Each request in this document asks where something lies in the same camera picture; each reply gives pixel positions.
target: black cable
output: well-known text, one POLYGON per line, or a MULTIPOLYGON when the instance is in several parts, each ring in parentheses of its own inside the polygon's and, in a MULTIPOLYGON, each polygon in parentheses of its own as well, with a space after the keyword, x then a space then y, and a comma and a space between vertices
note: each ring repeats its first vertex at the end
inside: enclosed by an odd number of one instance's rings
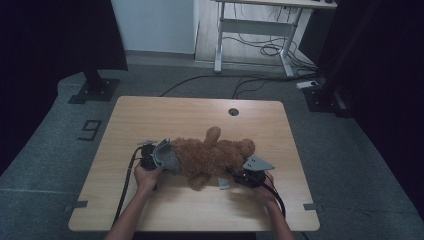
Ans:
MULTIPOLYGON (((243 77, 250 77, 250 78, 254 78, 254 79, 262 79, 262 78, 268 78, 268 76, 266 75, 245 75, 243 77)), ((241 77, 239 79, 239 81, 236 84, 236 87, 234 89, 233 95, 231 96, 232 99, 235 98, 236 94, 237 94, 237 89, 239 88, 240 84, 241 84, 241 80, 243 79, 243 77, 241 77)))
POLYGON ((137 155, 137 152, 140 149, 142 149, 142 147, 138 147, 134 151, 134 153, 133 153, 133 155, 131 157, 131 161, 130 161, 130 164, 129 164, 128 170, 127 170, 127 176, 125 178, 124 188, 122 189, 121 199, 119 200, 118 209, 116 210, 115 219, 113 220, 113 224, 112 225, 115 225, 115 222, 118 220, 119 215, 121 214, 122 205, 124 204, 125 195, 127 194, 127 190, 128 190, 128 183, 130 181, 131 171, 132 171, 132 168, 133 168, 133 165, 134 165, 134 161, 136 160, 136 157, 135 156, 137 155))
POLYGON ((309 240, 308 236, 306 236, 306 234, 304 232, 300 232, 302 234, 302 236, 306 239, 309 240))
POLYGON ((277 189, 274 186, 274 182, 271 180, 271 178, 268 176, 268 174, 265 174, 266 178, 269 179, 269 181, 271 182, 272 187, 274 188, 274 190, 277 192, 277 189))
POLYGON ((269 20, 269 18, 271 17, 271 15, 275 12, 275 6, 272 8, 272 12, 268 15, 268 17, 266 18, 266 21, 269 20))
POLYGON ((295 81, 295 80, 300 80, 300 79, 307 79, 307 78, 316 78, 316 77, 319 77, 320 75, 319 74, 316 74, 316 73, 312 73, 312 74, 305 74, 305 75, 301 75, 301 76, 298 76, 298 77, 293 77, 293 78, 281 78, 281 77, 276 77, 276 78, 271 78, 271 77, 268 77, 268 78, 255 78, 255 79, 249 79, 249 80, 246 80, 246 81, 244 81, 244 82, 241 82, 241 83, 239 83, 239 84, 237 84, 237 86, 236 86, 236 89, 235 89, 235 93, 233 94, 233 99, 238 99, 238 95, 240 94, 240 93, 242 93, 242 92, 248 92, 248 91, 257 91, 257 90, 259 90, 260 88, 262 88, 266 83, 269 83, 269 82, 289 82, 289 81, 295 81), (257 88, 255 88, 255 89, 251 89, 251 90, 242 90, 242 91, 240 91, 240 92, 237 92, 237 90, 238 90, 238 88, 240 88, 240 86, 242 86, 242 85, 244 85, 244 84, 247 84, 247 83, 249 83, 249 82, 255 82, 255 81, 265 81, 265 83, 264 84, 262 84, 260 87, 257 87, 257 88))
POLYGON ((270 186, 268 186, 266 183, 262 183, 262 187, 266 188, 266 190, 268 190, 269 192, 272 193, 272 195, 274 195, 275 199, 277 199, 278 204, 280 204, 280 208, 281 208, 281 213, 284 216, 284 219, 286 219, 286 206, 284 205, 283 199, 281 199, 280 195, 278 194, 277 191, 275 191, 274 189, 272 189, 270 186))
POLYGON ((284 13, 285 13, 285 14, 290 14, 290 13, 291 13, 291 9, 289 9, 289 10, 290 10, 289 12, 284 11, 284 13))
MULTIPOLYGON (((240 4, 240 6, 241 6, 241 13, 244 16, 242 5, 240 4)), ((280 11, 279 11, 278 16, 276 18, 276 21, 277 22, 278 22, 278 20, 279 20, 279 18, 281 16, 282 10, 283 10, 283 7, 280 7, 280 11)), ((290 19, 291 11, 292 11, 292 8, 291 7, 289 7, 289 12, 288 13, 284 11, 287 14, 287 20, 286 20, 286 22, 288 22, 289 19, 290 19)), ((271 14, 268 16, 268 19, 269 19, 269 17, 274 12, 275 12, 275 7, 274 7, 273 11, 271 12, 271 14)), ((236 10, 236 4, 235 3, 234 3, 234 17, 237 19, 237 10, 236 10)), ((284 45, 286 43, 286 38, 281 38, 281 37, 280 38, 276 38, 276 39, 272 39, 272 36, 270 36, 270 40, 269 41, 261 41, 261 42, 257 42, 256 41, 255 42, 255 41, 247 41, 247 40, 243 39, 243 37, 241 36, 240 33, 238 34, 238 36, 239 36, 240 40, 239 39, 236 39, 236 38, 233 38, 233 37, 224 37, 223 39, 232 39, 232 40, 236 40, 236 41, 238 41, 238 42, 240 42, 242 44, 246 44, 248 46, 258 47, 258 48, 260 48, 260 53, 262 55, 271 56, 271 57, 280 54, 280 52, 282 51, 282 49, 283 49, 283 47, 284 47, 284 45), (282 46, 281 45, 277 45, 277 44, 275 44, 273 42, 273 41, 281 40, 281 39, 284 40, 282 46), (257 45, 253 45, 252 43, 253 44, 255 44, 255 43, 269 43, 269 44, 265 44, 263 46, 257 46, 257 45), (269 53, 269 52, 267 52, 267 50, 270 50, 270 49, 273 50, 273 51, 275 51, 275 53, 269 53)), ((293 53, 291 55, 290 55, 291 52, 289 50, 288 57, 293 62, 293 64, 296 67, 304 67, 304 68, 308 68, 311 71, 315 71, 316 72, 318 70, 318 67, 316 67, 315 65, 313 65, 311 63, 302 61, 302 60, 300 60, 300 59, 298 59, 296 57, 295 53, 296 53, 296 50, 297 50, 298 46, 297 46, 297 43, 296 42, 292 41, 292 43, 294 43, 296 45, 296 47, 295 47, 295 50, 293 51, 293 53)))
POLYGON ((241 3, 240 3, 240 12, 241 12, 241 15, 243 15, 244 19, 246 19, 246 16, 244 16, 244 13, 243 13, 243 4, 241 3))
POLYGON ((159 97, 163 97, 165 94, 167 94, 168 92, 170 92, 172 89, 174 89, 174 88, 176 88, 176 87, 178 87, 178 86, 180 86, 180 85, 182 85, 182 84, 184 84, 186 82, 189 82, 189 81, 192 81, 192 80, 196 80, 196 79, 199 79, 199 78, 206 78, 206 77, 213 77, 213 78, 233 78, 233 77, 237 77, 238 78, 238 77, 242 77, 242 76, 240 76, 240 75, 238 75, 238 76, 232 76, 232 75, 202 75, 202 76, 191 77, 189 79, 186 79, 186 80, 184 80, 182 82, 179 82, 178 84, 172 86, 171 88, 169 88, 168 90, 166 90, 164 93, 162 93, 161 95, 159 95, 159 97))
POLYGON ((315 73, 314 70, 311 70, 311 69, 308 69, 308 68, 299 68, 299 69, 296 70, 296 75, 299 76, 300 71, 307 71, 307 72, 314 72, 315 73))

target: forearm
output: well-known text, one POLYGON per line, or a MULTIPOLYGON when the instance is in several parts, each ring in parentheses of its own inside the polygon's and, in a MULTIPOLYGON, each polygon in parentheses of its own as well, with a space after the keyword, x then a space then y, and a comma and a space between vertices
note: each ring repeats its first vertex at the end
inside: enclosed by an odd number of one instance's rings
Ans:
POLYGON ((266 210, 271 221, 272 232, 276 240, 295 240, 292 231, 290 230, 280 207, 276 201, 271 201, 265 204, 266 210))
POLYGON ((105 240, 132 239, 147 198, 148 196, 145 193, 136 193, 107 234, 105 240))

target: black curtain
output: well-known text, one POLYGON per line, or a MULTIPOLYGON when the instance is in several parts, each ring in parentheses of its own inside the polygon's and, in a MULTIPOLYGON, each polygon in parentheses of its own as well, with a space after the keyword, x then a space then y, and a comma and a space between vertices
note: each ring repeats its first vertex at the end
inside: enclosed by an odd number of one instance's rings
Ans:
POLYGON ((57 83, 95 69, 127 70, 110 0, 0 2, 1 172, 50 110, 57 83))
POLYGON ((319 63, 422 218, 423 6, 420 0, 342 1, 319 63))

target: gray carpet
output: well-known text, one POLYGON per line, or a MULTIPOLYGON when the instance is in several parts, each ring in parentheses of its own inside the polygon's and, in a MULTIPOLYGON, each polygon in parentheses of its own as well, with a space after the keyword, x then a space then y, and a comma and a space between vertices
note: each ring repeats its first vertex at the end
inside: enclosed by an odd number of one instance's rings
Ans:
MULTIPOLYGON (((227 69, 224 74, 265 73, 227 69)), ((129 65, 129 73, 101 71, 101 75, 120 79, 113 99, 68 104, 85 79, 76 74, 62 80, 51 111, 1 176, 0 239, 102 239, 103 232, 69 230, 69 206, 78 199, 117 98, 159 96, 184 79, 213 72, 210 68, 145 64, 129 65), (87 120, 102 121, 94 141, 78 140, 85 135, 81 129, 87 120)), ((238 80, 197 79, 166 96, 228 99, 238 80)), ((309 239, 424 239, 423 221, 356 122, 310 112, 295 87, 297 82, 268 83, 239 98, 282 101, 286 108, 321 223, 318 231, 306 233, 309 239)), ((272 239, 270 233, 257 233, 256 237, 272 239)), ((301 233, 296 237, 305 239, 301 233)))

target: wall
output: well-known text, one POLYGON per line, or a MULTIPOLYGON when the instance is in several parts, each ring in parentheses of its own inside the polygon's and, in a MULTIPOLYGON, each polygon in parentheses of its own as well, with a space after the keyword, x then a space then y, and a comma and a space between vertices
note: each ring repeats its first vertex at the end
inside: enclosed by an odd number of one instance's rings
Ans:
POLYGON ((125 50, 194 54, 198 0, 112 0, 125 50))

